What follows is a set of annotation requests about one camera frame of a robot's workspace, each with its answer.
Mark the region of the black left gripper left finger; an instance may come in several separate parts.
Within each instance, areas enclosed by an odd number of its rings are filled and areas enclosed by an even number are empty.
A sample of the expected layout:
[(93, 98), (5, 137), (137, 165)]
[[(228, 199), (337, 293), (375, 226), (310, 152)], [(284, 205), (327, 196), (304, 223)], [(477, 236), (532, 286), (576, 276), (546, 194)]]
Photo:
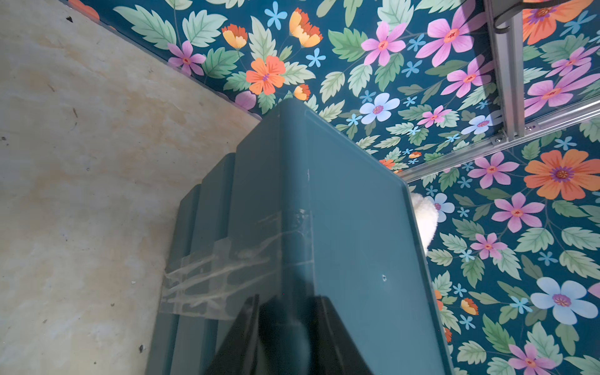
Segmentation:
[(259, 343), (259, 295), (249, 297), (205, 374), (256, 373)]

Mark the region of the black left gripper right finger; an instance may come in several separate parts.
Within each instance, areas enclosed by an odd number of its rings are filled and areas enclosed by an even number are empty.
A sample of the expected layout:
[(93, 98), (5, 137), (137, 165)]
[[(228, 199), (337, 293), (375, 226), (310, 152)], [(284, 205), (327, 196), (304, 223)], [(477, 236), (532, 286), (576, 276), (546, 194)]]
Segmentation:
[(328, 297), (313, 299), (316, 374), (372, 374)]

